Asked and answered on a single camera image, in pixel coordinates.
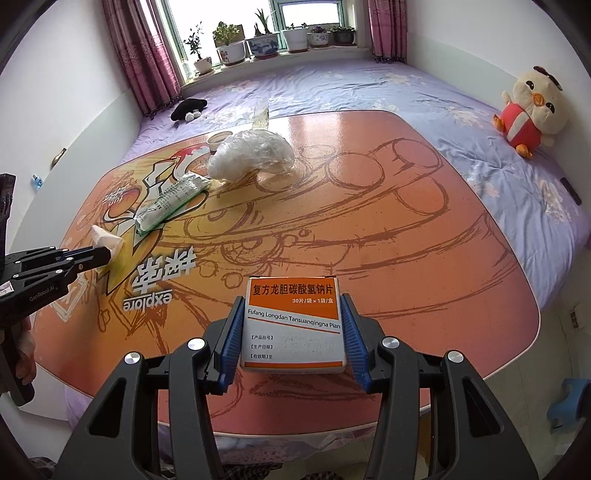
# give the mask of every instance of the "stuffed toy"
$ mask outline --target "stuffed toy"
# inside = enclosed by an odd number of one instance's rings
[[[566,99],[558,80],[542,67],[534,67],[513,86],[513,100],[502,93],[505,109],[492,123],[519,155],[530,159],[540,145],[551,147],[567,120]]]
[[[174,109],[170,119],[174,122],[177,120],[185,120],[192,122],[201,116],[201,112],[207,106],[207,100],[200,98],[187,98],[179,103],[178,107]]]

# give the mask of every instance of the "green medicine packet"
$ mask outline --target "green medicine packet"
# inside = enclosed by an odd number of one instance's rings
[[[148,235],[185,203],[203,190],[207,190],[211,182],[211,179],[194,172],[183,175],[178,182],[160,193],[151,204],[137,211],[134,220],[139,235]]]

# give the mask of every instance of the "potted plant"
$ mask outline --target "potted plant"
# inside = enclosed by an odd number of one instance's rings
[[[354,45],[355,29],[353,27],[333,27],[330,29],[333,34],[334,45]]]
[[[283,38],[287,43],[287,51],[298,53],[308,50],[308,25],[302,23],[300,27],[291,24],[286,30],[282,30]]]
[[[248,40],[248,46],[251,48],[251,52],[255,58],[269,59],[279,52],[279,34],[272,33],[269,30],[267,23],[269,17],[265,17],[262,9],[257,10],[255,15],[261,22],[265,32],[262,33],[258,28],[258,24],[255,24],[255,36]]]
[[[199,25],[195,26],[195,31],[193,31],[192,28],[189,28],[189,31],[191,34],[183,43],[187,44],[191,48],[191,55],[197,55],[198,61],[193,62],[193,65],[195,65],[199,75],[204,75],[211,72],[213,69],[212,58],[202,58],[201,52],[199,51],[201,50],[201,22],[199,22]]]
[[[310,30],[308,33],[308,41],[310,42],[310,47],[318,48],[318,47],[327,47],[329,44],[330,35],[326,31],[324,27],[319,25],[315,26]]]
[[[213,32],[213,39],[217,45],[220,45],[217,48],[217,54],[225,66],[235,65],[246,58],[244,40],[236,41],[239,33],[240,29],[237,25],[226,25],[224,22],[218,23]]]

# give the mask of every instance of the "bed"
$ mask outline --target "bed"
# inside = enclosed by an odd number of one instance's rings
[[[270,116],[342,110],[383,110],[399,115],[448,160],[496,220],[517,256],[538,307],[560,289],[588,242],[590,220],[560,183],[564,174],[548,151],[525,162],[491,125],[495,112],[445,83],[403,64],[370,60],[299,66],[207,90],[209,105],[187,124],[171,111],[144,120],[123,162],[210,131],[248,123],[261,98]],[[66,393],[70,421],[77,423],[90,399]],[[363,428],[288,437],[218,436],[225,462],[252,463],[303,458],[372,433]],[[161,448],[167,429],[161,428]],[[269,456],[268,452],[279,452]]]

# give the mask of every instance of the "medicine box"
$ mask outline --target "medicine box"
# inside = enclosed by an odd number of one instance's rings
[[[241,366],[282,373],[340,373],[345,344],[334,277],[252,277]]]

